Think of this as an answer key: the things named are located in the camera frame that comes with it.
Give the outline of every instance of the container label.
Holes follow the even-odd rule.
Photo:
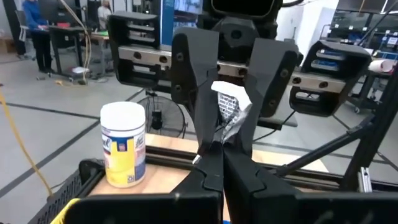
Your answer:
[[[130,137],[102,134],[106,178],[114,185],[133,183],[145,174],[145,132]]]

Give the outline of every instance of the gray floor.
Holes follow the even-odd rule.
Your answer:
[[[63,65],[73,66],[72,58],[63,56]],[[39,82],[35,79],[39,75],[35,62],[14,62],[14,56],[0,59],[10,62],[0,62],[0,83],[4,84],[1,90],[28,152],[50,185],[65,180],[77,169],[80,160],[102,157],[97,122],[102,105],[113,101],[139,101],[145,97],[144,92],[139,92],[140,88],[120,85],[115,78],[106,83],[90,82],[83,88],[58,86],[54,82],[57,78]],[[350,127],[366,117],[366,113],[355,114],[349,104],[344,104],[335,115]],[[284,127],[256,142],[254,148],[302,156],[346,131],[333,117],[304,114],[295,117],[297,128]],[[192,121],[187,122],[185,137],[195,139]],[[398,170],[395,170],[395,164],[398,164],[397,130],[398,121],[394,121],[379,150],[380,155],[374,158],[370,167],[373,179],[398,183]],[[269,131],[258,128],[255,138]],[[27,223],[45,204],[47,193],[19,149],[3,110],[0,110],[0,136],[3,148],[0,222]],[[326,168],[332,173],[343,174],[357,145],[358,142],[354,142],[324,157],[322,161]]]

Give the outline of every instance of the wooden table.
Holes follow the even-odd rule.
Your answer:
[[[170,138],[165,136],[158,136],[154,134],[146,134],[147,146],[157,146],[170,148],[180,151],[195,152],[198,148],[196,141]],[[252,159],[256,162],[283,165],[294,161],[299,156],[293,156],[288,154],[276,153],[276,152],[265,152],[258,151],[254,146]],[[317,160],[304,167],[307,170],[314,170],[320,172],[328,172],[325,165],[320,160]],[[150,193],[168,193],[174,189],[187,175],[188,170],[180,170],[169,167],[155,166],[147,164],[145,179],[138,185],[128,188],[119,189],[112,187],[108,184],[105,177],[97,184],[97,186],[91,191],[90,195],[101,195],[101,194],[150,194]],[[228,208],[224,200],[224,220],[229,220]]]

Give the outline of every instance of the metal rail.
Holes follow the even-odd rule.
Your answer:
[[[172,64],[172,53],[170,51],[143,47],[119,47],[119,58],[132,60],[135,63],[160,65],[164,68],[170,67]],[[219,74],[236,78],[243,78],[244,75],[241,74],[248,69],[247,66],[238,63],[218,61],[217,64]],[[340,93],[346,84],[344,81],[330,77],[294,72],[288,85],[299,86],[309,90]]]

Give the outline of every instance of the monitor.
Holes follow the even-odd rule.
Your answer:
[[[60,0],[39,0],[38,2],[40,13],[44,19],[55,23],[76,22]],[[78,7],[75,0],[64,0],[64,2],[76,13]]]

